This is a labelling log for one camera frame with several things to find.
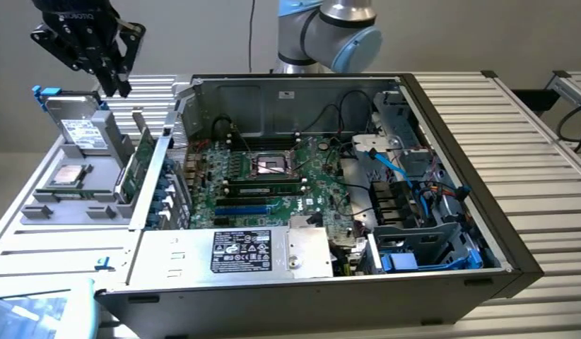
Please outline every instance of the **blue tab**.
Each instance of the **blue tab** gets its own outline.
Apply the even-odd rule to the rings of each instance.
[[[164,200],[167,198],[167,192],[163,189],[155,189],[152,200]]]
[[[157,213],[164,209],[164,205],[160,201],[153,201],[149,203],[149,212],[151,213]]]
[[[61,88],[48,87],[41,91],[41,95],[58,95],[62,92]]]
[[[110,257],[105,256],[104,258],[98,258],[97,262],[94,263],[94,270],[106,270],[108,267],[108,261],[110,261]]]
[[[383,265],[383,271],[390,273],[392,271],[392,265],[391,265],[391,259],[388,254],[380,258],[380,263]]]
[[[468,249],[466,269],[475,270],[482,267],[483,267],[483,260],[480,258],[479,251],[475,249]]]
[[[33,88],[32,88],[32,91],[33,91],[34,100],[38,103],[38,107],[41,108],[41,110],[44,112],[46,112],[46,106],[45,106],[45,104],[42,103],[42,100],[41,100],[41,86],[34,85]]]
[[[415,262],[414,253],[392,253],[390,254],[392,268],[395,271],[418,270],[419,265]]]

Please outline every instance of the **label sticker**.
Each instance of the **label sticker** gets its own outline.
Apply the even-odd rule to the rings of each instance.
[[[88,120],[60,120],[72,142],[82,150],[105,150],[100,130]]]
[[[280,91],[280,92],[277,92],[277,99],[293,99],[293,91],[289,91],[289,92]]]
[[[271,231],[215,232],[211,256],[213,273],[271,270]]]
[[[239,189],[241,194],[269,193],[269,189]]]

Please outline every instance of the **blue plastic latch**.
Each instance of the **blue plastic latch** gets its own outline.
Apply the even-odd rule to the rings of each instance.
[[[169,186],[171,186],[171,182],[168,182],[167,178],[159,178],[159,180],[156,181],[156,189],[165,189]]]
[[[468,249],[468,257],[467,257],[467,270],[476,270],[483,267],[483,260],[480,258],[479,251],[475,249]]]
[[[156,214],[149,213],[148,217],[145,218],[144,230],[153,230],[153,228],[159,226],[159,222],[160,222],[160,217]]]
[[[392,268],[395,271],[418,270],[414,253],[391,253]]]
[[[98,258],[97,262],[94,263],[94,270],[106,270],[110,267],[108,266],[108,261],[110,261],[110,257],[105,256],[104,258]]]
[[[61,88],[48,87],[41,91],[41,95],[45,95],[45,96],[58,95],[61,92],[62,92]]]
[[[157,213],[164,209],[164,204],[160,201],[152,201],[149,203],[149,212],[151,213]]]
[[[46,106],[45,106],[45,104],[42,103],[42,100],[41,100],[41,86],[38,86],[38,85],[33,86],[32,91],[33,91],[34,100],[38,103],[38,107],[41,108],[41,110],[44,112],[46,112]]]
[[[167,172],[171,172],[175,167],[175,161],[169,158],[165,158],[161,162],[161,166]]]
[[[391,264],[391,258],[388,257],[388,255],[386,255],[380,258],[380,263],[383,265],[383,271],[390,273],[392,271],[392,264]]]
[[[160,201],[167,198],[167,192],[163,189],[155,189],[152,200]]]

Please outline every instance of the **cpu socket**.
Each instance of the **cpu socket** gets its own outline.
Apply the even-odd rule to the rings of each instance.
[[[257,174],[289,174],[288,161],[284,155],[257,155],[252,163]]]

